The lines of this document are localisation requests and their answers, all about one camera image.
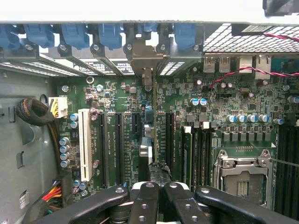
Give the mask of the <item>silver locking lever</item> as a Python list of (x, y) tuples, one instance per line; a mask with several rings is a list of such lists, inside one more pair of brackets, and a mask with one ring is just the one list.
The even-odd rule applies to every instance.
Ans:
[(290, 166), (294, 166), (294, 167), (299, 168), (299, 164), (296, 164), (296, 163), (293, 163), (293, 162), (278, 160), (278, 159), (274, 159), (274, 158), (271, 158), (271, 160), (275, 161), (275, 162), (278, 162), (278, 163), (282, 163), (282, 164), (285, 164), (285, 165), (290, 165)]

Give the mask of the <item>short black expansion slot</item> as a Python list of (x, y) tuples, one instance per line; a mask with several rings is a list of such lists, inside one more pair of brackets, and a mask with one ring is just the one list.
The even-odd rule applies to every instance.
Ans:
[(132, 132), (134, 134), (140, 134), (141, 132), (141, 116), (140, 113), (132, 114)]

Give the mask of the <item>white power connector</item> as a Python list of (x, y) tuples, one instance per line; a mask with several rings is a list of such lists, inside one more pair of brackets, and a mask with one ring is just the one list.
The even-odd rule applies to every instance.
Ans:
[(50, 97), (49, 109), (54, 118), (63, 118), (68, 115), (67, 97)]

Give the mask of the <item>silver network port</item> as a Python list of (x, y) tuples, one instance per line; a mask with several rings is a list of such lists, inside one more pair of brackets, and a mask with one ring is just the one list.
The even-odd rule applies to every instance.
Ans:
[(252, 73), (252, 64), (253, 64), (253, 57), (251, 56), (241, 56), (239, 58), (239, 72), (244, 74), (251, 74)]
[(261, 70), (261, 72), (255, 72), (255, 80), (262, 79), (262, 80), (270, 80), (271, 76), (271, 57), (267, 55), (259, 55), (256, 57), (256, 69)]

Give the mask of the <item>CPU socket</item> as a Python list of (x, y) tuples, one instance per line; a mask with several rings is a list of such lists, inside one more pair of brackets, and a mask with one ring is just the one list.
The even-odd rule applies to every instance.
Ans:
[(272, 209), (273, 163), (271, 151), (259, 148), (251, 155), (216, 148), (212, 186), (264, 208)]

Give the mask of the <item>blue slot latch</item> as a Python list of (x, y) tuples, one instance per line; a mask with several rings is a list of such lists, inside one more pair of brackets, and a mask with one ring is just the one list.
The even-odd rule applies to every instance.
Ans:
[(194, 46), (196, 36), (195, 23), (175, 23), (174, 37), (179, 50), (186, 50)]
[(122, 47), (121, 25), (119, 23), (101, 23), (98, 25), (100, 42), (110, 50)]
[(3, 49), (19, 49), (18, 30), (11, 24), (0, 24), (0, 47)]
[(42, 48), (54, 47), (55, 36), (50, 24), (24, 24), (23, 26), (29, 41)]
[(142, 34), (143, 32), (157, 32), (158, 24), (155, 22), (138, 23), (137, 33)]
[(61, 30), (66, 44), (78, 50), (90, 47), (88, 29), (83, 23), (62, 24)]

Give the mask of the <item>silver USB port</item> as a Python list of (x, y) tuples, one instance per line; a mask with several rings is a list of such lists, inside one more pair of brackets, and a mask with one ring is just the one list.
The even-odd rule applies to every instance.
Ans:
[(219, 72), (228, 73), (231, 71), (230, 57), (222, 56), (219, 58)]
[(215, 72), (215, 60), (213, 57), (205, 57), (203, 61), (203, 72), (214, 73)]

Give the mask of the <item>long black expansion slot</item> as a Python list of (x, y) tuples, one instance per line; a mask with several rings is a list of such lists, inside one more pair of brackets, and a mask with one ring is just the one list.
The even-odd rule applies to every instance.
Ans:
[(165, 118), (165, 161), (172, 173), (174, 156), (174, 113), (167, 112)]
[(106, 116), (105, 114), (98, 114), (98, 124), (99, 124), (99, 152), (100, 152), (100, 162), (101, 162), (101, 177), (102, 185), (108, 185), (108, 160), (107, 160), (107, 130), (106, 130)]
[(115, 116), (115, 157), (116, 157), (116, 183), (124, 182), (124, 126), (122, 113)]

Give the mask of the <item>open black PC case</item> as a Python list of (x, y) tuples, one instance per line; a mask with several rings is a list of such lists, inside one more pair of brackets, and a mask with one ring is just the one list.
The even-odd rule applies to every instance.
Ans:
[[(267, 55), (271, 57), (271, 71), (299, 71), (299, 23), (150, 22), (158, 24), (157, 32), (138, 34), (137, 24), (147, 23), (142, 21), (0, 22), (15, 26), (20, 39), (19, 49), (0, 47), (0, 224), (30, 224), (62, 209), (50, 207), (42, 200), (42, 195), (52, 186), (53, 179), (67, 171), (61, 164), (61, 118), (54, 118), (50, 112), (49, 98), (60, 97), (57, 94), (57, 82), (62, 78), (118, 77), (103, 62), (94, 58), (90, 51), (93, 43), (100, 42), (99, 24), (121, 25), (122, 47), (110, 50), (105, 46), (106, 57), (124, 74), (120, 77), (137, 76), (129, 62), (135, 38), (144, 38), (147, 45), (163, 54), (164, 59), (169, 56), (171, 46), (176, 44), (175, 23), (196, 24), (194, 46), (199, 47), (203, 56), (200, 62), (173, 77), (193, 69), (204, 73), (205, 57), (214, 58), (214, 73), (220, 73), (219, 58), (222, 56), (230, 57), (231, 62), (231, 71), (220, 73), (225, 76), (239, 72), (241, 56), (253, 57), (252, 69), (256, 69), (257, 56)], [(90, 47), (78, 50), (65, 43), (61, 25), (68, 23), (86, 25)], [(42, 48), (29, 41), (24, 24), (50, 24), (55, 36), (54, 47)], [(156, 182), (160, 186), (156, 224), (181, 224), (176, 215), (167, 210), (168, 200), (163, 187), (168, 182), (162, 185)], [(190, 190), (183, 182), (179, 183), (192, 193), (196, 190)]]

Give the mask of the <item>black RAM slot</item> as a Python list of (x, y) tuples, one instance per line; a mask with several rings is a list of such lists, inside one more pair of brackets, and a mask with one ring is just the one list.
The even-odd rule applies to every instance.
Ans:
[(207, 131), (207, 145), (206, 145), (206, 184), (211, 185), (211, 157), (212, 157), (212, 138), (213, 132), (211, 129)]
[(200, 185), (208, 184), (209, 175), (209, 122), (204, 121), (200, 127)]
[(199, 150), (198, 150), (198, 138), (199, 138), (199, 130), (197, 128), (194, 129), (194, 157), (193, 157), (193, 163), (194, 163), (194, 189), (196, 189), (197, 185), (198, 185), (198, 155), (199, 155)]

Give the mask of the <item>green motherboard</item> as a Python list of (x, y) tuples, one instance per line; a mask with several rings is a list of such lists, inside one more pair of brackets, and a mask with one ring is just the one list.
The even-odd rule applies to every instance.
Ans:
[[(192, 186), (194, 189), (194, 129), (204, 121), (213, 132), (211, 185), (216, 148), (239, 150), (251, 155), (268, 148), (271, 158), (299, 164), (299, 71), (274, 69), (270, 80), (255, 80), (251, 74), (232, 72), (199, 73), (196, 69), (177, 77), (156, 78), (157, 161), (149, 167), (150, 180), (159, 184), (183, 182), (182, 132), (192, 127)], [(132, 132), (132, 114), (139, 113), (141, 79), (134, 77), (62, 78), (57, 94), (67, 97), (68, 117), (59, 121), (61, 164), (71, 174), (72, 202), (107, 189), (116, 183), (115, 114), (122, 113), (124, 126), (124, 182), (138, 181), (140, 134)], [(78, 110), (89, 109), (92, 172), (89, 182), (81, 181)], [(98, 114), (106, 116), (108, 185), (102, 185)], [(165, 118), (174, 113), (174, 156), (172, 173), (165, 161)], [(198, 138), (200, 155), (200, 136)], [(198, 172), (200, 171), (198, 155)], [(272, 161), (272, 209), (292, 218), (299, 213), (299, 168)]]

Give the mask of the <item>white expansion slot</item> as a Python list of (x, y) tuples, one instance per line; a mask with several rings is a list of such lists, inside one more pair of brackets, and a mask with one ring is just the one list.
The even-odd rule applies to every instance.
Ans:
[(89, 182), (92, 172), (91, 124), (89, 109), (78, 110), (81, 181)]

